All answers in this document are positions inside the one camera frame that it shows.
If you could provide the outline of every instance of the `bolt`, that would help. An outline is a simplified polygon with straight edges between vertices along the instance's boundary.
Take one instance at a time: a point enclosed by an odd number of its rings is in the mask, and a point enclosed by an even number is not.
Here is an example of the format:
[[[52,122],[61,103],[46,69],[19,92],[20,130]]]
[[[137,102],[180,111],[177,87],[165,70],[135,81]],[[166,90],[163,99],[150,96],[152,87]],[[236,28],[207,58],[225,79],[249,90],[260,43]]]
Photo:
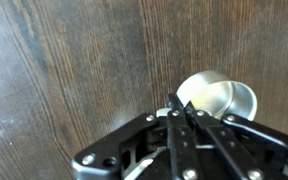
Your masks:
[[[194,169],[186,169],[183,171],[183,177],[185,180],[196,180],[198,174]]]
[[[229,116],[226,117],[226,119],[227,119],[228,121],[234,121],[234,120],[235,120],[235,117],[232,116],[232,115],[229,115]]]
[[[262,180],[263,175],[262,172],[260,170],[257,169],[251,169],[249,171],[247,171],[247,175],[251,180]]]
[[[90,165],[94,162],[94,160],[95,160],[95,154],[90,154],[90,155],[87,155],[83,158],[82,164]]]
[[[149,115],[146,117],[146,121],[153,121],[155,117],[153,115]]]
[[[198,116],[204,116],[204,114],[205,114],[204,111],[197,111]]]
[[[178,111],[176,110],[176,111],[173,111],[172,114],[173,114],[173,116],[178,116],[178,115],[180,115],[180,112],[178,112]]]

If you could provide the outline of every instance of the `dark brown wood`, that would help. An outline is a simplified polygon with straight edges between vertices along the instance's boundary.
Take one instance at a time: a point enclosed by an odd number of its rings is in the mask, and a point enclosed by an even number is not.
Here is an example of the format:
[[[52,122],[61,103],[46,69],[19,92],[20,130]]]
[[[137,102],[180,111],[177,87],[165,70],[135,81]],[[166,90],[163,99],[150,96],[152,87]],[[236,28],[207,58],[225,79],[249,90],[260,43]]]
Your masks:
[[[288,134],[288,1],[0,0],[0,179],[72,179],[75,153],[204,70]]]

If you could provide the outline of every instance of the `wood grain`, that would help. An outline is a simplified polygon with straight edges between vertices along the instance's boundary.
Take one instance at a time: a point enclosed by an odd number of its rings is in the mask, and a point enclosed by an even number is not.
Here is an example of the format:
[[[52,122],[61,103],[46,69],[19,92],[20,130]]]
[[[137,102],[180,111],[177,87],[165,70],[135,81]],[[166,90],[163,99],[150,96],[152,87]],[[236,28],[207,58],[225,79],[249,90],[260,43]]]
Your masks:
[[[75,153],[205,70],[288,134],[288,1],[0,0],[0,179],[72,179]]]

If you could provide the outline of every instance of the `silver cup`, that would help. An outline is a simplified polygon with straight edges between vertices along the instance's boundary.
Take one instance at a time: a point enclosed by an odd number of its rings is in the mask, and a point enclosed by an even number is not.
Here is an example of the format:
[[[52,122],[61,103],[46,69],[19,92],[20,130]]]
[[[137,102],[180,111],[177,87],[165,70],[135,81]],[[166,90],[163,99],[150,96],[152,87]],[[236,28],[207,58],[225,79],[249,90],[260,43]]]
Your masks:
[[[197,73],[185,80],[176,92],[183,106],[192,103],[196,110],[221,119],[233,113],[252,121],[257,99],[251,88],[215,71]]]

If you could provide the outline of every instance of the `robotic arm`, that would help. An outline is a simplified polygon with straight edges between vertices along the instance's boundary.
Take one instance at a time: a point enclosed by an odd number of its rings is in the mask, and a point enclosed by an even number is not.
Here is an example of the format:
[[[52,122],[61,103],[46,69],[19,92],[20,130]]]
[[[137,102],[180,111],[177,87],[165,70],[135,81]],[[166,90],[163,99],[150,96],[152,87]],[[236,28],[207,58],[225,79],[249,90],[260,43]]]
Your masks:
[[[75,179],[288,179],[288,135],[250,121],[254,93],[213,71],[194,76],[155,115],[142,114],[78,153]],[[183,90],[194,86],[190,79],[200,89],[193,95]]]

